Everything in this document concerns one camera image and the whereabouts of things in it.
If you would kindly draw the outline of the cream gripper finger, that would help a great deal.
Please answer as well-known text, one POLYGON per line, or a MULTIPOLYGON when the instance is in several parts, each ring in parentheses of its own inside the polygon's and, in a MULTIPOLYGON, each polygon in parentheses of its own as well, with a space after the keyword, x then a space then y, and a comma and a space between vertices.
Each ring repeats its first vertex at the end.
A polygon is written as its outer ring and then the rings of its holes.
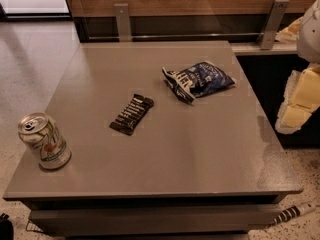
POLYGON ((275 40, 282 43, 293 43, 297 40, 302 17, 293 21, 290 25, 276 34, 275 40))
POLYGON ((300 130, 320 107, 320 65, 311 65, 289 76, 284 101, 280 105, 275 129, 281 134, 300 130))

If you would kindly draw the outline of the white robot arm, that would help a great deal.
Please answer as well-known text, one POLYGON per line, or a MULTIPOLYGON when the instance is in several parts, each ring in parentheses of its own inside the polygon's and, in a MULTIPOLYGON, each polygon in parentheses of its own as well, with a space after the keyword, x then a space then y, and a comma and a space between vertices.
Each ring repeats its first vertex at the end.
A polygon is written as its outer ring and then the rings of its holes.
POLYGON ((316 0, 303 17, 281 31, 277 39, 281 36, 296 37, 298 56, 309 63, 302 72, 291 72, 277 114, 276 131, 293 134, 320 107, 320 0, 316 0))

